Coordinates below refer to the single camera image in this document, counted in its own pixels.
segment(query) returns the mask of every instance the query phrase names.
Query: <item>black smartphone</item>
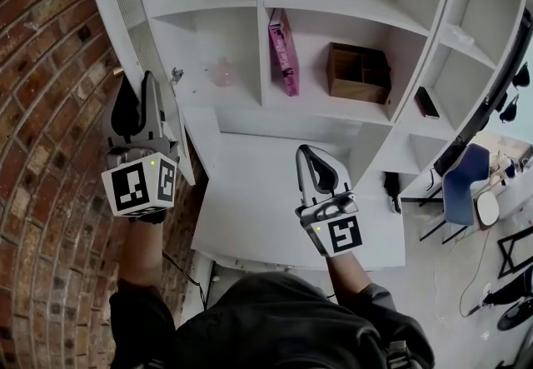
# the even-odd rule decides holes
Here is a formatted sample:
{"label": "black smartphone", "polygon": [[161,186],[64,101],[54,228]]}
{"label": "black smartphone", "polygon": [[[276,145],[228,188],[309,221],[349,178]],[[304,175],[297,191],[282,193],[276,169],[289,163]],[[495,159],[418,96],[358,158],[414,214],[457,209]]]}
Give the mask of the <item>black smartphone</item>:
{"label": "black smartphone", "polygon": [[416,91],[415,101],[424,117],[431,117],[434,119],[441,117],[439,116],[439,112],[436,110],[429,93],[427,93],[427,90],[424,87],[419,87],[418,91]]}

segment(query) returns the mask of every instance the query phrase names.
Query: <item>cabinet door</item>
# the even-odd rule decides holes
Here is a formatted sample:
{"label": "cabinet door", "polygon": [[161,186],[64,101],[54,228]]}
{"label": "cabinet door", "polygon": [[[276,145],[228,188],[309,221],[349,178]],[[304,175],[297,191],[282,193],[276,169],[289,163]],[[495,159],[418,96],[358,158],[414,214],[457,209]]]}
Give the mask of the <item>cabinet door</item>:
{"label": "cabinet door", "polygon": [[96,0],[113,48],[137,96],[146,70],[159,82],[167,125],[178,142],[178,168],[189,184],[194,184],[183,129],[182,113],[173,94],[169,76],[164,72],[152,37],[142,0]]}

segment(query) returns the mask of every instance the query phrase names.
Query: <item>person's leg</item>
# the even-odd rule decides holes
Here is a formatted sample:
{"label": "person's leg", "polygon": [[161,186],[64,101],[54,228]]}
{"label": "person's leg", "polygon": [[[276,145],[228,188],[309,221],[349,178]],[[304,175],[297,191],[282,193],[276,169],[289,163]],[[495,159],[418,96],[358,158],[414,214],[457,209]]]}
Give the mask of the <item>person's leg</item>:
{"label": "person's leg", "polygon": [[324,293],[300,277],[285,272],[265,272],[243,277],[214,307],[260,302],[327,301]]}
{"label": "person's leg", "polygon": [[499,306],[511,304],[520,298],[531,293],[531,277],[533,276],[533,266],[522,272],[511,283],[506,284],[496,292],[490,293],[484,300],[485,305]]}

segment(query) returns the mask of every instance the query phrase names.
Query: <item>forearm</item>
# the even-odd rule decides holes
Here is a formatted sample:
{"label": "forearm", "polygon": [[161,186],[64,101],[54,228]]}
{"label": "forearm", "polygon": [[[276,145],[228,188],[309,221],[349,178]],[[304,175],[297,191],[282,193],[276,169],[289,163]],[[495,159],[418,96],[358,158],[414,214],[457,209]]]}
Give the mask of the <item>forearm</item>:
{"label": "forearm", "polygon": [[355,295],[371,285],[372,280],[353,253],[343,253],[337,257],[327,258],[326,261],[333,290],[340,305],[349,306]]}
{"label": "forearm", "polygon": [[163,224],[136,220],[126,234],[118,277],[141,287],[160,287]]}

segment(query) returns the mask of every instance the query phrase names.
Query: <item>white cabinet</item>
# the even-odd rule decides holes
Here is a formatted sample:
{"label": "white cabinet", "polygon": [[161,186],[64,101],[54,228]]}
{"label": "white cabinet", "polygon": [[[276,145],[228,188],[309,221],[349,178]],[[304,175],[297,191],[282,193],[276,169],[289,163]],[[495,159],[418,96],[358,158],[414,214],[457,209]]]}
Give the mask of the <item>white cabinet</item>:
{"label": "white cabinet", "polygon": [[[396,228],[391,237],[397,234],[397,240],[387,242],[386,252],[376,252],[372,238],[356,249],[363,265],[401,265],[403,226],[389,212],[383,172],[400,173],[402,187],[412,190],[455,139],[496,80],[526,0],[97,2],[131,81],[145,69],[166,83],[173,68],[185,73],[176,86],[180,115],[174,122],[182,168],[187,170],[185,127],[211,180],[193,246],[225,258],[318,268],[312,244],[305,237],[295,243],[302,236],[293,214],[300,204],[291,155],[297,144],[314,142],[344,157],[366,206],[361,220],[384,223],[375,226],[381,237],[386,224]],[[298,97],[287,96],[272,66],[267,25],[279,7],[287,12],[301,67]],[[385,104],[329,96],[330,42],[386,54],[391,92]],[[235,72],[228,87],[212,81],[222,57]],[[422,116],[414,101],[420,86],[439,119]],[[269,222],[276,223],[272,237]],[[276,253],[274,243],[284,240],[285,229],[298,232],[288,234]],[[374,257],[364,257],[372,250]]]}

